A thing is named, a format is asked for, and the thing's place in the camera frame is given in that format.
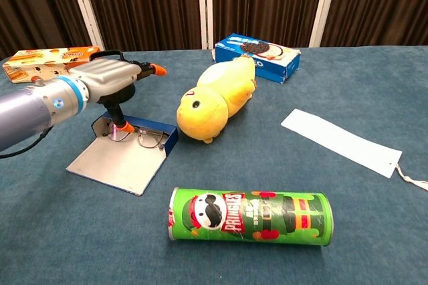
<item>stuffed duck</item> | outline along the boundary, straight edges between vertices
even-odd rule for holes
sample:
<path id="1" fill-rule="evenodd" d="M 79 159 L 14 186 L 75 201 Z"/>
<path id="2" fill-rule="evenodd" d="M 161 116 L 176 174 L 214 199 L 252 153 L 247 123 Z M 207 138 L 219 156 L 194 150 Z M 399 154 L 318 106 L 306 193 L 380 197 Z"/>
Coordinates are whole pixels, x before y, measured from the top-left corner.
<path id="1" fill-rule="evenodd" d="M 256 89 L 254 60 L 239 56 L 207 68 L 197 85 L 181 98 L 177 124 L 189 137 L 213 142 L 227 124 L 252 97 Z"/>

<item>blue table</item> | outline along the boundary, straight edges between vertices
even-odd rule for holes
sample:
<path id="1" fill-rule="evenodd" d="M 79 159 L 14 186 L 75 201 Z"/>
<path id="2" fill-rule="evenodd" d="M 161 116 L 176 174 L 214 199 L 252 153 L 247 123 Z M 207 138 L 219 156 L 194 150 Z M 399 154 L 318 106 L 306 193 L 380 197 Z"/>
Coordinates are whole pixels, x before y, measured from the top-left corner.
<path id="1" fill-rule="evenodd" d="M 280 126 L 293 109 L 403 151 L 428 173 L 428 47 L 304 48 L 285 84 L 257 91 L 211 145 L 180 133 L 142 197 L 66 172 L 93 141 L 90 105 L 31 151 L 0 160 L 0 284 L 426 284 L 428 193 L 384 178 Z M 176 124 L 211 52 L 128 52 L 164 65 L 124 113 Z M 0 93 L 22 85 L 0 74 Z M 27 145 L 29 141 L 13 147 Z M 334 214 L 327 247 L 169 240 L 173 188 L 320 191 Z"/>

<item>white paper strip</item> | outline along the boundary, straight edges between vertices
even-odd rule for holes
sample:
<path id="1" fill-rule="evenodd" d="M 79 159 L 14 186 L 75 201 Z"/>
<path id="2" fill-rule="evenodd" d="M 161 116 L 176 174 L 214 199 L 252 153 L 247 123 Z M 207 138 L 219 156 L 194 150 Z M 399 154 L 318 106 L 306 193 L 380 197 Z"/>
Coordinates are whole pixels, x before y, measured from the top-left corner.
<path id="1" fill-rule="evenodd" d="M 402 154 L 298 109 L 294 109 L 281 125 L 386 178 L 391 178 Z"/>

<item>green pringles can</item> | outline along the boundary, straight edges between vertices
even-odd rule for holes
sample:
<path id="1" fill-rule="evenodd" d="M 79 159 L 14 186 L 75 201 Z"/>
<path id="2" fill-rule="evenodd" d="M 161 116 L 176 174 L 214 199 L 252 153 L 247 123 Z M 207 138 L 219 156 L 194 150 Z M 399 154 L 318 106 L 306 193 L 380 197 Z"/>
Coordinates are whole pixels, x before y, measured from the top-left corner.
<path id="1" fill-rule="evenodd" d="M 322 193 L 174 188 L 171 240 L 232 240 L 327 246 L 331 206 Z"/>

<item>blue oreo box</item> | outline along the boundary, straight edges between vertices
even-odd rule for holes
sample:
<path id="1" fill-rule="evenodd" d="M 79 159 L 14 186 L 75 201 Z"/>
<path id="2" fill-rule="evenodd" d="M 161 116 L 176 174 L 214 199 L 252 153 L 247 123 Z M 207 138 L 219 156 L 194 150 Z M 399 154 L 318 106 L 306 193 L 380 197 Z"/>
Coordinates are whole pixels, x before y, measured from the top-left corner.
<path id="1" fill-rule="evenodd" d="M 214 53 L 216 63 L 247 54 L 254 59 L 256 76 L 278 83 L 284 83 L 300 64 L 300 50 L 235 33 L 216 43 Z"/>

